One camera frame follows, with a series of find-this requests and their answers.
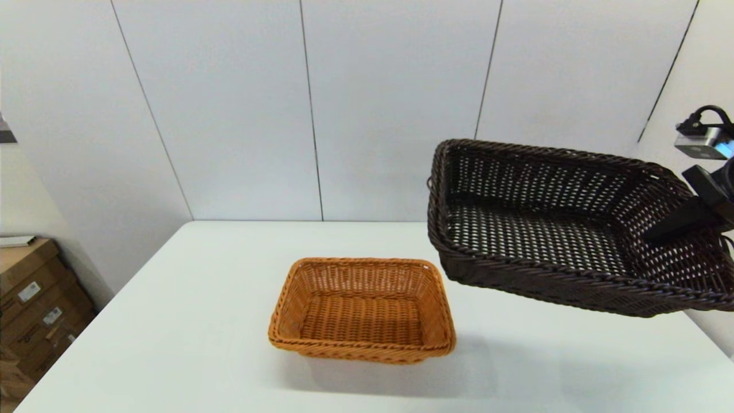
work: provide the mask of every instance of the tabletop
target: tabletop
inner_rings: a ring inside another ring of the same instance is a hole
[[[188,223],[16,412],[734,412],[734,363],[682,312],[624,317],[448,279],[448,356],[399,366],[276,349],[270,316],[307,256],[440,267],[425,223]]]

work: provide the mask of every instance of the basket bottom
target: basket bottom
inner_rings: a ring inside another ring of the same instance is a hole
[[[312,297],[302,339],[423,345],[418,305],[405,297]]]
[[[506,256],[624,276],[624,251],[610,223],[584,216],[455,204],[451,240],[488,256]]]

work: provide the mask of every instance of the brown wicker basket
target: brown wicker basket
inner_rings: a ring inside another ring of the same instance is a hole
[[[299,260],[268,337],[304,356],[391,364],[445,356],[456,343],[440,273],[419,259]]]
[[[660,165],[447,140],[429,186],[429,238],[451,280],[637,317],[734,311],[734,265],[718,234],[642,239],[692,197]]]

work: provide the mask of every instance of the label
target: label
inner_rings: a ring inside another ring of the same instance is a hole
[[[46,323],[47,326],[50,326],[51,324],[55,323],[56,320],[63,314],[63,311],[59,307],[56,307],[55,309],[52,309],[48,314],[43,318],[43,322]]]
[[[38,285],[36,281],[33,281],[31,284],[28,284],[28,287],[23,288],[23,290],[18,293],[18,298],[26,303],[28,300],[33,298],[34,295],[38,294],[39,291],[41,291],[41,286]]]

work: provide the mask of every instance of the black cable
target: black cable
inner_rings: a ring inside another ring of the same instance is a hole
[[[722,247],[723,247],[723,249],[727,250],[727,252],[729,254],[731,254],[731,250],[729,249],[729,247],[731,246],[732,248],[734,248],[734,240],[732,240],[731,238],[727,237],[726,235],[722,235],[721,241],[722,241]]]
[[[732,166],[734,165],[734,158],[729,158],[727,163],[722,166],[721,177],[724,180],[724,189],[727,191],[729,197],[734,195],[734,185],[732,185]]]
[[[724,125],[732,126],[732,121],[729,119],[729,115],[727,115],[727,113],[721,107],[718,107],[715,104],[707,104],[705,106],[701,106],[700,108],[696,109],[696,112],[691,113],[691,117],[695,117],[696,120],[700,120],[701,114],[707,110],[715,112],[717,115],[719,115],[722,122],[724,122]]]

